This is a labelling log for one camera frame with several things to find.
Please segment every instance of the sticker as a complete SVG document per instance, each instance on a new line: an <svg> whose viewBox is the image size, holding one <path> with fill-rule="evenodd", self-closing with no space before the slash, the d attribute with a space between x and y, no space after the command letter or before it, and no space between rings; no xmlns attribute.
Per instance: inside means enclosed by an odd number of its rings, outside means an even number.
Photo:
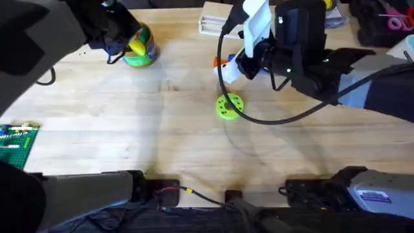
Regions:
<svg viewBox="0 0 414 233"><path fill-rule="evenodd" d="M388 195L383 191L375 190L357 190L359 196L365 201L378 201L383 203L392 203Z"/></svg>

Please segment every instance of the wooden table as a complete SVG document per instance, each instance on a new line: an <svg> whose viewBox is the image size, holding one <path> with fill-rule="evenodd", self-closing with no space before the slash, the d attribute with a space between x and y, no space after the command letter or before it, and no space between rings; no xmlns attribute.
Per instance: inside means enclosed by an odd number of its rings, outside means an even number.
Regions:
<svg viewBox="0 0 414 233"><path fill-rule="evenodd" d="M217 200L226 189L243 189L248 201L268 206L284 205L277 189L289 175L325 175L348 165L414 173L414 124L380 113L331 106L284 126L221 120L212 71L217 38L198 33L201 9L132 13L151 27L160 47L152 66L107 65L105 52L82 47L56 64L54 85L34 85L1 117L41 125L26 171L137 169L148 177L178 178ZM327 47L357 47L353 21L328 30ZM223 56L241 45L227 39ZM268 76L240 78L230 88L243 97L249 115L263 119L318 103L291 87L274 92ZM180 206L211 204L183 193Z"/></svg>

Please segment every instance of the colorful can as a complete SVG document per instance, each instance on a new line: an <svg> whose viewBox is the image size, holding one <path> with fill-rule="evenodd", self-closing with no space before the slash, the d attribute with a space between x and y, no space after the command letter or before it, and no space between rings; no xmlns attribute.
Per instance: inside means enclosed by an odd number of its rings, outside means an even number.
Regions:
<svg viewBox="0 0 414 233"><path fill-rule="evenodd" d="M158 58L158 50L151 30L146 24L142 22L140 24L142 28L135 34L134 41L128 45L127 52L123 57L125 63L134 68L147 67Z"/></svg>

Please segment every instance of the black case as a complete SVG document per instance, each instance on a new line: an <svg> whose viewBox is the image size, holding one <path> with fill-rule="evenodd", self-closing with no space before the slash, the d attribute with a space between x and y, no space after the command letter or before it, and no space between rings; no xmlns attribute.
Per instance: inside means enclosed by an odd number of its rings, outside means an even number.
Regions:
<svg viewBox="0 0 414 233"><path fill-rule="evenodd" d="M405 14L405 8L398 6L398 11ZM352 0L349 3L349 11L358 19L360 29L358 40L363 46L371 47L394 47L406 36L414 34L414 30L404 32L402 30L390 30L387 27L389 17L380 17L379 14L386 14L384 7L376 0Z"/></svg>

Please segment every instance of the green plastic gear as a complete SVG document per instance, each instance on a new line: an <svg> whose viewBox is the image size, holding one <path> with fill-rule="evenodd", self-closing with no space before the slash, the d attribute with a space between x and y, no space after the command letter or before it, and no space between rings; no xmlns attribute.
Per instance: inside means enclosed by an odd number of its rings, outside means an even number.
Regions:
<svg viewBox="0 0 414 233"><path fill-rule="evenodd" d="M240 96L232 93L228 93L228 96L232 100L233 104L243 112L243 109L245 108L245 104L243 103L243 100L240 98ZM240 116L230 107L226 101L226 98L222 94L217 101L215 102L215 110L217 111L217 114L225 119L225 120L235 120L239 118Z"/></svg>

